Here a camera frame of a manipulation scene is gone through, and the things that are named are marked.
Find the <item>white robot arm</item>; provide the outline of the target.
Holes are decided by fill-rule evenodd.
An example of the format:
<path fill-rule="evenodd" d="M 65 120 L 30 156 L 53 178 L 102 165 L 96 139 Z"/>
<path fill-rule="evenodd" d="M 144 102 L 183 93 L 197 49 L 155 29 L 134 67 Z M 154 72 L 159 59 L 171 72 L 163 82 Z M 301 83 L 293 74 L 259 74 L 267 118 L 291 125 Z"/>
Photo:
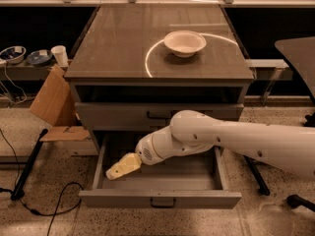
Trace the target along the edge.
<path fill-rule="evenodd" d="M 315 177 L 315 130 L 308 127 L 222 121 L 203 113 L 177 112 L 168 126 L 141 138 L 133 152 L 107 171 L 110 180 L 170 157 L 201 153 L 217 146 L 289 173 Z"/>

